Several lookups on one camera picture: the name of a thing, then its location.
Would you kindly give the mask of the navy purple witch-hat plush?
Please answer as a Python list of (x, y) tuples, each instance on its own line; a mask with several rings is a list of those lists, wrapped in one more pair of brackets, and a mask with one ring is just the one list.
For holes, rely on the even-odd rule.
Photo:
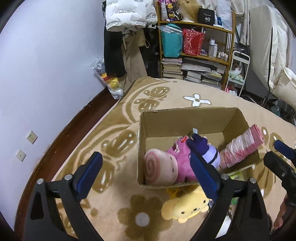
[(217, 170), (219, 169), (221, 158), (217, 148), (209, 144), (206, 137), (200, 136), (197, 129), (186, 140), (186, 144), (192, 152), (196, 151), (208, 164), (211, 164)]

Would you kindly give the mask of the pink plush bear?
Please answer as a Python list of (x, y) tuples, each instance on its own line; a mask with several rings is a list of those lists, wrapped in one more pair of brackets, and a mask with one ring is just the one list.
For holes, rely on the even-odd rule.
[(195, 176), (190, 165), (191, 150), (186, 143), (186, 140), (188, 139), (188, 136), (179, 138), (175, 141), (173, 146), (166, 151), (167, 153), (173, 155), (177, 161), (178, 176), (175, 184), (197, 181), (197, 177)]

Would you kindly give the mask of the pink swirl pig plush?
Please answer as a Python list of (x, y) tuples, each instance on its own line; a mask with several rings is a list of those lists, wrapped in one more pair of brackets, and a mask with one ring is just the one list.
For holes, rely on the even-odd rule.
[(151, 186), (171, 186), (178, 176), (175, 157), (159, 149), (150, 149), (144, 156), (144, 179)]

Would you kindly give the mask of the green tissue pack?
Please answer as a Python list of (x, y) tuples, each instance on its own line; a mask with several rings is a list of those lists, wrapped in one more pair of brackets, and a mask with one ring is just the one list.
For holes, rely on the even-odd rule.
[[(245, 181), (244, 174), (242, 171), (231, 175), (230, 178), (236, 182)], [(236, 184), (236, 189), (235, 189), (234, 194), (231, 199), (231, 203), (230, 203), (231, 206), (234, 206), (238, 203), (238, 199), (239, 199), (238, 193), (240, 192), (240, 189), (237, 187), (238, 187), (238, 184)]]

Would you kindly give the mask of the yellow dog plush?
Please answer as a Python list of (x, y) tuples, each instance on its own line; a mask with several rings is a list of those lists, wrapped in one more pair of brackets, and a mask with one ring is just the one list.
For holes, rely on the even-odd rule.
[(166, 201), (162, 206), (161, 215), (165, 220), (175, 219), (183, 224), (199, 213), (206, 213), (209, 210), (209, 202), (210, 199), (202, 187), (198, 186), (181, 197)]

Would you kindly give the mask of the beige flower-pattern carpet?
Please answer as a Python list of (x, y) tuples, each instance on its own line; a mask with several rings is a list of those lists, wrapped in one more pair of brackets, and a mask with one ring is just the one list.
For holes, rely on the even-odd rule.
[(105, 240), (189, 240), (210, 210), (190, 166), (193, 133), (219, 172), (257, 180), (275, 219), (286, 192), (263, 157), (277, 140), (295, 147), (295, 127), (258, 104), (184, 80), (137, 80), (56, 178), (100, 152), (102, 168), (81, 206)]

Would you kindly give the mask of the open cardboard box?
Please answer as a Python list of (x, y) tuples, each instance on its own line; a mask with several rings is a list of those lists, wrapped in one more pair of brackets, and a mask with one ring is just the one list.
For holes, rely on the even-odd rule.
[(263, 133), (238, 108), (174, 108), (140, 115), (137, 182), (146, 188), (197, 184), (191, 165), (202, 159), (234, 174), (259, 161)]

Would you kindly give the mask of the plastic bag of toys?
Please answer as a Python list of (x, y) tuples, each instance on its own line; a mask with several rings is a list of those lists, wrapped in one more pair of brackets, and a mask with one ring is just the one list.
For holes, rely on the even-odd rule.
[(91, 68), (99, 80), (107, 87), (111, 96), (116, 100), (120, 100), (124, 95), (123, 88), (117, 77), (107, 75), (104, 58), (97, 58), (96, 61), (91, 64)]

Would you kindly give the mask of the white metal trolley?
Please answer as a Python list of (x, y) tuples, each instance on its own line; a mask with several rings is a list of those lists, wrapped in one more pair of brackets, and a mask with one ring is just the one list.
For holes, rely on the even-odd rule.
[(230, 70), (227, 76), (225, 91), (232, 95), (241, 96), (246, 83), (246, 77), (250, 66), (250, 57), (242, 52), (233, 51)]

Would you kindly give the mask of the stack of books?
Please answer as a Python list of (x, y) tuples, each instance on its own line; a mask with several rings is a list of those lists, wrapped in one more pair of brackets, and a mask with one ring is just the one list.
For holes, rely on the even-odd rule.
[(162, 76), (221, 89), (227, 65), (192, 57), (163, 58)]

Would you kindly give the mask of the wooden bookshelf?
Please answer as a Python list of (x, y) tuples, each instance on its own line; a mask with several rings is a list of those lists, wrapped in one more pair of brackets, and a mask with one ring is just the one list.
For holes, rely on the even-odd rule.
[(193, 80), (224, 89), (234, 48), (234, 30), (222, 26), (198, 1), (156, 1), (160, 76)]

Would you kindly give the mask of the red patterned bag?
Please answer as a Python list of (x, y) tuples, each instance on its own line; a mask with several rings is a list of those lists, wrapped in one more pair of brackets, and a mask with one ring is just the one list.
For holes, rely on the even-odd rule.
[(183, 52), (198, 56), (201, 53), (205, 34), (193, 29), (183, 29)]

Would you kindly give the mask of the beige hanging coat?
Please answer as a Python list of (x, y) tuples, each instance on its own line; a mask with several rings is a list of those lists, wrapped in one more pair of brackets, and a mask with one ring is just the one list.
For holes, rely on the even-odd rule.
[(121, 51), (126, 73), (120, 78), (120, 84), (123, 91), (126, 92), (135, 80), (147, 77), (147, 71), (139, 49), (145, 46), (144, 30), (130, 32), (123, 36), (122, 41)]

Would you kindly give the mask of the teal bag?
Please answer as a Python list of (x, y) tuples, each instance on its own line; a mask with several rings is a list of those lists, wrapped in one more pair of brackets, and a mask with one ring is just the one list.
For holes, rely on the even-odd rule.
[(158, 26), (161, 32), (163, 55), (166, 58), (177, 58), (183, 49), (183, 31), (175, 24)]

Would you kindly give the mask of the black box marked 40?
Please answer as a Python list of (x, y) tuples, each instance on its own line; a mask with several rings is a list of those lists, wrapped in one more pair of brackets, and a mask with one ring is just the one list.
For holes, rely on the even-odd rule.
[(198, 23), (213, 26), (215, 24), (215, 12), (211, 9), (199, 8)]

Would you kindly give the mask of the white puffer jacket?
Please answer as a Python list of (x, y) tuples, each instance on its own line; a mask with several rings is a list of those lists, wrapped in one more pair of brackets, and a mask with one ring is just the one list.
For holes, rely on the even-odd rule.
[(109, 32), (136, 32), (158, 22), (154, 1), (143, 0), (106, 1), (105, 19)]

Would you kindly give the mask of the blonde wig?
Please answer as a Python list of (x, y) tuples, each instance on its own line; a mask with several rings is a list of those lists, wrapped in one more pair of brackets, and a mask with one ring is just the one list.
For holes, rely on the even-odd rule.
[(178, 1), (178, 10), (184, 22), (197, 23), (199, 9), (200, 5), (196, 0)]

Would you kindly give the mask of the upper wall socket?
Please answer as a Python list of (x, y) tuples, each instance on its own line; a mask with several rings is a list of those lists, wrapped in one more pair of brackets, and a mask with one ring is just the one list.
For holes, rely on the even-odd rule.
[(29, 134), (27, 135), (26, 139), (31, 143), (34, 144), (37, 140), (38, 136), (33, 132), (30, 131)]

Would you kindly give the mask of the wall socket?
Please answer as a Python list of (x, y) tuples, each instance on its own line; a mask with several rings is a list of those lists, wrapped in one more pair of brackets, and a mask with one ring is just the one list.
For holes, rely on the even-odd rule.
[(31, 143), (34, 144), (37, 140), (38, 136), (33, 132), (30, 131), (29, 134), (27, 135), (26, 139)]
[(16, 153), (16, 158), (19, 160), (19, 161), (23, 161), (26, 157), (26, 153), (24, 151), (22, 151), (21, 149), (19, 149)]

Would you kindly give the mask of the lower wall socket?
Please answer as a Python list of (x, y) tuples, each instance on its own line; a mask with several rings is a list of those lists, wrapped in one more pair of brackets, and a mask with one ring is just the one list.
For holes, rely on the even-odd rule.
[(26, 157), (26, 153), (24, 151), (22, 151), (21, 149), (19, 149), (16, 153), (16, 158), (19, 160), (19, 161), (23, 161)]

